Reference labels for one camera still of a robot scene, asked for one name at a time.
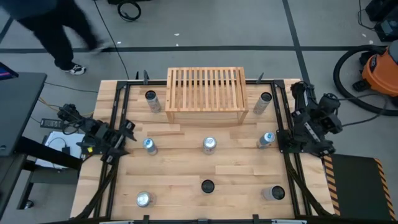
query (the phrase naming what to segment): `person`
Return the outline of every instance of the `person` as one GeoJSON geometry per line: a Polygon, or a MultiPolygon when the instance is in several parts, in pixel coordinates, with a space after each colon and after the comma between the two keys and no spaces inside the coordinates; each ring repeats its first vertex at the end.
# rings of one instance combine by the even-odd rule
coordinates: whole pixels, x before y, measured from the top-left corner
{"type": "Polygon", "coordinates": [[[73,50],[63,26],[72,28],[93,53],[109,47],[109,42],[94,35],[85,14],[74,0],[0,0],[0,7],[31,30],[52,55],[54,64],[72,75],[82,75],[86,68],[72,62],[73,50]]]}

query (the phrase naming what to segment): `black hose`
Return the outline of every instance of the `black hose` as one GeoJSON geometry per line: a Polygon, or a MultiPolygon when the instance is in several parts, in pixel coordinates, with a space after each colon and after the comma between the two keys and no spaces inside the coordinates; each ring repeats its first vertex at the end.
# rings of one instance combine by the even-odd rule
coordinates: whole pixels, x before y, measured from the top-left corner
{"type": "Polygon", "coordinates": [[[341,84],[340,80],[340,70],[343,64],[346,62],[348,58],[350,58],[352,55],[362,52],[362,51],[369,51],[374,54],[383,54],[386,51],[386,48],[384,47],[379,47],[375,45],[362,45],[359,47],[355,47],[347,53],[345,53],[338,61],[335,66],[335,69],[333,71],[333,81],[336,85],[337,90],[345,97],[345,98],[350,98],[349,100],[359,106],[362,109],[365,109],[367,111],[373,112],[373,113],[381,113],[386,116],[398,116],[398,111],[397,110],[384,110],[382,108],[378,108],[377,106],[370,105],[358,98],[355,98],[354,95],[352,95],[349,91],[347,91],[346,88],[344,88],[343,84],[341,84]]]}
{"type": "Polygon", "coordinates": [[[136,21],[141,16],[141,7],[139,7],[139,5],[135,1],[125,0],[118,4],[118,14],[125,21],[136,21]],[[123,12],[121,8],[124,4],[132,4],[134,7],[136,7],[138,9],[138,15],[136,17],[130,17],[127,13],[123,12]]]}

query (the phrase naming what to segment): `wooden crate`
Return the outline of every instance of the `wooden crate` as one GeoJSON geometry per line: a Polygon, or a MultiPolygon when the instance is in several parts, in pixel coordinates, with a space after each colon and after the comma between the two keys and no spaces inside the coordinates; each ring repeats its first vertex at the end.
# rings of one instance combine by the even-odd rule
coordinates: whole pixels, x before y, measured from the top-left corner
{"type": "Polygon", "coordinates": [[[175,113],[228,112],[241,124],[248,113],[243,67],[169,68],[165,112],[170,123],[175,113]]]}

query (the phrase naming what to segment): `can lid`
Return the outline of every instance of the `can lid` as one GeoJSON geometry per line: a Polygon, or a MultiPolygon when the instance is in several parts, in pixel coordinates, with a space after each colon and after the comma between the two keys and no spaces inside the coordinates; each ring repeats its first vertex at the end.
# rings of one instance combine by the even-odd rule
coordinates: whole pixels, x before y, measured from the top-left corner
{"type": "Polygon", "coordinates": [[[273,141],[275,141],[275,134],[272,133],[272,132],[265,133],[264,134],[264,139],[269,141],[269,142],[273,142],[273,141]]]}
{"type": "Polygon", "coordinates": [[[216,139],[213,137],[207,137],[205,138],[205,146],[206,147],[215,147],[216,146],[216,139]]]}
{"type": "Polygon", "coordinates": [[[201,190],[204,193],[210,194],[214,191],[214,183],[211,180],[205,180],[201,183],[201,190]]]}
{"type": "Polygon", "coordinates": [[[156,93],[153,90],[149,90],[145,93],[145,98],[147,100],[153,100],[156,97],[156,93]]]}
{"type": "Polygon", "coordinates": [[[137,195],[137,205],[140,207],[147,206],[150,202],[148,192],[139,192],[137,195]]]}
{"type": "Polygon", "coordinates": [[[271,190],[272,196],[277,200],[282,200],[285,197],[285,190],[281,186],[275,186],[271,190]]]}
{"type": "Polygon", "coordinates": [[[144,146],[144,148],[148,149],[150,147],[152,147],[154,145],[154,142],[152,139],[150,138],[146,138],[144,139],[144,141],[142,142],[142,146],[144,146]]]}
{"type": "Polygon", "coordinates": [[[271,101],[272,95],[267,92],[261,93],[261,99],[264,101],[271,101]]]}

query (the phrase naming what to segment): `gray floor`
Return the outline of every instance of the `gray floor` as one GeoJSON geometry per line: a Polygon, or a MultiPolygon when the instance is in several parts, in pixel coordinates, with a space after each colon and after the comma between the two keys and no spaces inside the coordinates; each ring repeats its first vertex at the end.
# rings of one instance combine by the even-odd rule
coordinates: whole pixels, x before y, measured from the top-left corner
{"type": "MultiPolygon", "coordinates": [[[[76,0],[87,13],[95,32],[109,38],[92,0],[76,0]]],[[[369,0],[363,0],[363,7],[369,0]]],[[[97,1],[99,9],[118,47],[124,48],[121,57],[130,77],[146,69],[151,78],[165,78],[168,67],[228,67],[243,66],[248,78],[301,78],[299,61],[289,30],[285,9],[280,0],[152,0],[140,2],[142,17],[136,22],[119,18],[115,6],[105,0],[97,1]],[[176,46],[289,46],[269,50],[176,51],[176,46]],[[129,47],[149,47],[152,52],[127,52],[129,47]],[[156,47],[170,47],[156,52],[156,47]]],[[[355,46],[381,44],[377,35],[357,23],[357,0],[288,0],[299,44],[307,46],[355,46]]],[[[0,30],[8,20],[0,11],[0,30]]],[[[366,15],[364,23],[371,24],[366,15]]],[[[67,30],[72,46],[82,48],[80,38],[67,30]]],[[[89,53],[76,53],[75,62],[88,67],[87,74],[73,77],[64,74],[52,63],[46,53],[26,53],[41,49],[33,35],[17,22],[0,42],[0,51],[20,49],[25,54],[0,54],[0,61],[19,72],[44,72],[48,82],[84,90],[97,90],[101,80],[125,79],[117,53],[102,53],[93,57],[89,53]]],[[[342,51],[304,51],[308,76],[320,97],[324,92],[336,93],[332,72],[342,51]]],[[[342,69],[347,83],[358,77],[359,66],[349,61],[342,69]]],[[[95,107],[96,94],[82,93],[45,85],[42,97],[49,103],[74,103],[82,113],[95,107]]],[[[343,102],[339,117],[343,123],[372,116],[349,102],[343,102]]],[[[56,118],[56,114],[37,103],[32,114],[35,119],[56,118]]],[[[346,127],[329,138],[335,142],[340,154],[379,158],[387,176],[391,198],[398,204],[398,120],[380,117],[357,126],[346,127]]],[[[50,130],[40,129],[30,120],[24,135],[41,141],[50,130]]],[[[36,204],[29,210],[16,210],[16,203],[26,181],[23,172],[0,223],[43,223],[65,220],[69,217],[75,186],[35,185],[31,200],[36,204]]]]}

